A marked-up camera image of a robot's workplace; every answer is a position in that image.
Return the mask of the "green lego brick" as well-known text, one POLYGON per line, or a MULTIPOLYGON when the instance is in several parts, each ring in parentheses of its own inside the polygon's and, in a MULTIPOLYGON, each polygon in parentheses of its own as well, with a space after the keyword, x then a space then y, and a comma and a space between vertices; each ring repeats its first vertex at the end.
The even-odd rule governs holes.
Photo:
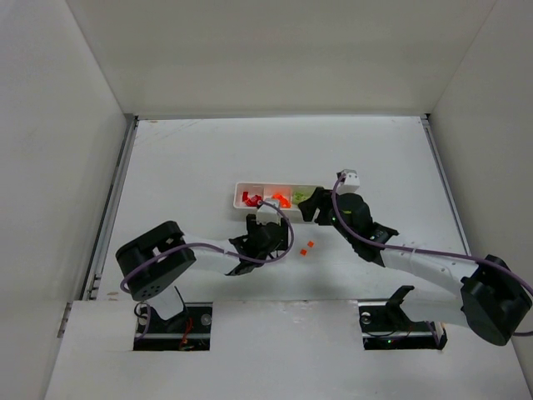
POLYGON ((293 191, 291 194, 291 202, 294 205, 298 205, 311 197, 309 192, 293 191))

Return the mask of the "red half-round lego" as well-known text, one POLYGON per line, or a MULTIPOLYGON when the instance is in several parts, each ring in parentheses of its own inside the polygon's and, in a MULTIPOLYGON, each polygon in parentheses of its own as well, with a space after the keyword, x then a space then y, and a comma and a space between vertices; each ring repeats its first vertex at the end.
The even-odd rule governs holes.
POLYGON ((247 207, 257 207, 262 203, 262 196, 254 195, 252 197, 247 197, 244 200, 244 203, 247 207))

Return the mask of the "orange round lego disc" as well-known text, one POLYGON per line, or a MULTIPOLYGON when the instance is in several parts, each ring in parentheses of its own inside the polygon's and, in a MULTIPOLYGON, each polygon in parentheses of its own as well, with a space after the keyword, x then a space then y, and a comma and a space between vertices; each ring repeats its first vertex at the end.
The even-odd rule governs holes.
POLYGON ((274 193, 271 196, 271 198, 278 201, 280 208, 290 208, 291 207, 290 198, 285 197, 283 194, 281 194, 279 192, 274 193))

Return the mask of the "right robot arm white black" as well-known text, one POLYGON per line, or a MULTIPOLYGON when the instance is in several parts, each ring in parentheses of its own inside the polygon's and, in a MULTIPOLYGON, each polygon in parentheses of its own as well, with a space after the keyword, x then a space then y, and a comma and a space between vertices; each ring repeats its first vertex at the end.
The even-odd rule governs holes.
POLYGON ((298 208, 306 222, 333 226, 363 260, 409 273, 446 291, 427 294, 412 285, 387 300, 386 315, 398 325, 435 321, 469 328, 479 338, 504 346, 532 309, 526 286, 498 257, 477 259, 407 244, 400 233, 373 220, 355 193, 318 187, 298 208))

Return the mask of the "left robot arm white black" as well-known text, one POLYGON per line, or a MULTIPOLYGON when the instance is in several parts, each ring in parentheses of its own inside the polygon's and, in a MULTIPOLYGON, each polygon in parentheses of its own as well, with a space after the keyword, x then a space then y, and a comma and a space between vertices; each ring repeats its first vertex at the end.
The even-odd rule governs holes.
POLYGON ((260 223, 247 215, 246 233, 209 241, 184 233, 167 221, 120 247, 116 260, 123 275, 120 288, 132 300, 145 303, 163 321, 185 312, 176 280, 191 268, 237 277, 288 255, 294 230, 286 217, 260 223))

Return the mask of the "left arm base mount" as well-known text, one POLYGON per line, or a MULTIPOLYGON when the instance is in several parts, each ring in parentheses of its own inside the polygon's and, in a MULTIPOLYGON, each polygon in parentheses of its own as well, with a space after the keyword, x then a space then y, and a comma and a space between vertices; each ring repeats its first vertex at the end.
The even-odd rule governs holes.
POLYGON ((137 317, 133 350, 137 352, 206 352, 211 346, 211 303, 190 302, 186 309, 169 320, 159 317, 147 305, 136 306, 137 317))

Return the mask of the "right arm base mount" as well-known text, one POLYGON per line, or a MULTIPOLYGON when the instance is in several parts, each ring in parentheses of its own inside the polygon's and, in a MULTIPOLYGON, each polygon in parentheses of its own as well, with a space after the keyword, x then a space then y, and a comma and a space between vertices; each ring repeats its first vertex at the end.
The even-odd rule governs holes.
POLYGON ((367 351, 437 350, 447 344, 446 330, 437 322, 410 320, 401 305, 415 288, 401 286, 389 298, 358 303, 363 347, 367 351))

